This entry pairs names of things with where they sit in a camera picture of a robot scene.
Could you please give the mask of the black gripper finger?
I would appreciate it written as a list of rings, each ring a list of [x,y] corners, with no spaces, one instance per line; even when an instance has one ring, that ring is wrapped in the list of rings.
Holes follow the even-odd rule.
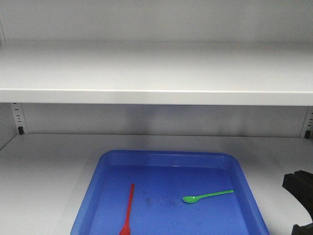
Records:
[[[313,219],[313,174],[299,170],[284,175],[282,187],[287,190]]]

